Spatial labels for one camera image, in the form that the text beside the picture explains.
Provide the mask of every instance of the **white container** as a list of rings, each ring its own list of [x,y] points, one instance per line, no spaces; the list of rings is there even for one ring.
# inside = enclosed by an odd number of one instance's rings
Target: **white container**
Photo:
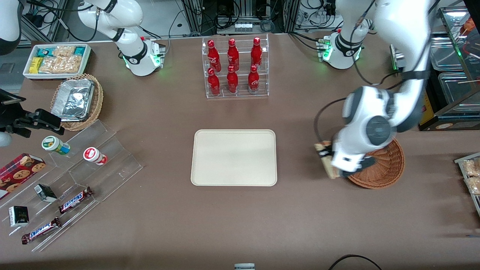
[[[47,136],[42,141],[42,148],[47,151],[57,152],[60,155],[66,155],[70,152],[70,145],[62,142],[55,136]]]
[[[52,48],[56,46],[76,46],[76,47],[85,47],[84,54],[82,56],[82,61],[80,62],[80,68],[78,69],[77,73],[60,73],[60,74],[34,74],[30,73],[30,65],[32,64],[32,59],[36,57],[38,50],[39,49],[46,49],[46,48]],[[91,48],[89,45],[85,43],[58,43],[58,44],[40,44],[40,45],[35,45],[32,48],[32,51],[30,52],[30,56],[28,57],[27,64],[25,65],[24,68],[24,76],[25,78],[31,79],[31,80],[48,80],[48,79],[65,79],[65,78],[70,78],[76,75],[81,75],[85,71],[85,67],[87,66],[88,62],[88,57],[90,57],[90,52]]]
[[[97,165],[104,165],[108,161],[108,157],[95,147],[89,147],[84,151],[84,159]]]
[[[273,186],[276,179],[272,130],[201,129],[195,133],[194,185]]]

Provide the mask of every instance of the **foil container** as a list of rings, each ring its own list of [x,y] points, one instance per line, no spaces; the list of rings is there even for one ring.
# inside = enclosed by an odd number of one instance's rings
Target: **foil container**
[[[83,122],[88,119],[95,83],[89,79],[61,83],[51,113],[62,122]]]

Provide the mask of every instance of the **white storage box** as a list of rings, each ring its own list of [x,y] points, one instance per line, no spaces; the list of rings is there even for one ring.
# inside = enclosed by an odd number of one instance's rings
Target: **white storage box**
[[[30,65],[32,64],[32,59],[36,57],[38,50],[52,48],[56,46],[75,46],[75,47],[85,47],[84,54],[82,56],[82,61],[80,62],[80,68],[78,69],[77,73],[60,73],[60,74],[45,74],[45,73],[29,73]],[[61,43],[61,44],[41,44],[35,45],[30,52],[30,56],[28,57],[27,65],[24,68],[24,76],[30,80],[54,80],[54,79],[65,79],[70,78],[76,75],[80,75],[84,73],[85,67],[87,66],[88,57],[90,56],[90,46],[85,43]]]

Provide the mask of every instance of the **yogurt cup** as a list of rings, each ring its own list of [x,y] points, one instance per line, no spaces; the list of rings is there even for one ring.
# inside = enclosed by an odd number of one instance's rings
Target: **yogurt cup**
[[[70,152],[70,145],[62,142],[55,136],[47,136],[42,141],[42,148],[47,151],[57,152],[60,155],[66,155]]]

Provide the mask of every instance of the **small bottle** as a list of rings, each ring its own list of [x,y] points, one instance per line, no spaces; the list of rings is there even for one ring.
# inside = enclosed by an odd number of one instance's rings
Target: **small bottle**
[[[55,136],[47,136],[42,141],[42,148],[47,151],[57,152],[60,155],[66,155],[70,152],[70,145],[62,142]]]
[[[228,65],[233,66],[235,71],[240,69],[240,56],[237,46],[235,46],[235,40],[233,38],[228,40]]]
[[[258,72],[257,72],[257,66],[252,65],[250,67],[250,74],[248,74],[248,91],[250,94],[256,94],[258,93],[258,80],[260,79]]]
[[[252,57],[252,65],[256,65],[257,67],[262,65],[262,48],[260,47],[259,37],[253,38],[253,48],[250,56]]]
[[[230,91],[230,93],[236,94],[239,86],[239,77],[235,72],[235,67],[233,65],[228,66],[227,81],[228,90]]]
[[[210,67],[216,72],[220,72],[222,70],[222,65],[220,64],[220,55],[218,54],[218,50],[215,48],[215,42],[213,40],[209,40],[207,41],[207,45]]]
[[[104,165],[108,161],[108,157],[100,153],[95,147],[89,147],[85,150],[84,159],[97,165]]]
[[[215,70],[213,68],[208,69],[208,87],[210,88],[210,92],[212,95],[218,96],[220,95],[220,80],[215,75]]]

